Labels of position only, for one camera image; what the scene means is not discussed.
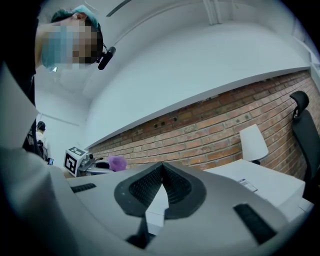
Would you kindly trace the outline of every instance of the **white ceiling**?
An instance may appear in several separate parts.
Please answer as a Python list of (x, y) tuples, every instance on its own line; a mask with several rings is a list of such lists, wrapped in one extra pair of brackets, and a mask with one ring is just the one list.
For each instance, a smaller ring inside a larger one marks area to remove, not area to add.
[[(112, 16), (106, 17), (122, 1), (51, 0), (43, 6), (39, 16), (40, 23), (49, 23), (52, 15), (59, 9), (86, 5), (97, 15), (104, 44), (107, 47), (115, 46), (117, 51), (104, 70), (98, 70), (97, 64), (82, 70), (58, 69), (56, 73), (41, 67), (35, 78), (37, 88), (49, 89), (55, 86), (75, 97), (93, 99), (121, 67), (154, 41), (200, 22), (209, 23), (202, 0), (132, 0)], [(259, 1), (234, 0), (234, 10), (236, 12), (242, 4), (255, 6)], [(232, 19), (231, 2), (232, 0), (219, 1), (224, 21)]]

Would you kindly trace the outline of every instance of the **person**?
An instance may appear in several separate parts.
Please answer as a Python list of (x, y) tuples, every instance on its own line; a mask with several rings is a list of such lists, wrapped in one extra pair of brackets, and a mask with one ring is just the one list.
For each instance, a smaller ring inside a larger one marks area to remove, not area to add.
[(39, 121), (36, 126), (36, 140), (39, 146), (39, 150), (42, 153), (43, 159), (47, 161), (48, 158), (51, 158), (51, 149), (48, 138), (44, 135), (46, 130), (46, 124), (43, 121)]
[[(44, 66), (69, 68), (72, 64), (90, 65), (103, 52), (103, 36), (95, 15), (84, 5), (73, 10), (58, 10), (51, 23), (39, 24), (42, 1), (22, 2), (12, 13), (5, 12), (7, 22), (1, 28), (1, 64), (8, 66), (12, 76), (35, 105), (36, 69)], [(33, 122), (23, 148), (42, 156)]]

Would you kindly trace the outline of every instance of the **white table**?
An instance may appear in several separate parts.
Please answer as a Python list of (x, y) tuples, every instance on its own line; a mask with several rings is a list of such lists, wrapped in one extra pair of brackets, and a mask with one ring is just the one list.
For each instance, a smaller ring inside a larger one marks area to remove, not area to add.
[[(289, 222), (311, 211), (313, 207), (312, 203), (302, 198), (304, 181), (246, 160), (240, 159), (205, 171), (235, 181), (245, 179), (257, 189), (253, 193), (277, 207)], [(162, 185), (146, 211), (148, 230), (151, 234), (157, 235), (163, 227), (164, 212), (168, 207), (167, 193)]]

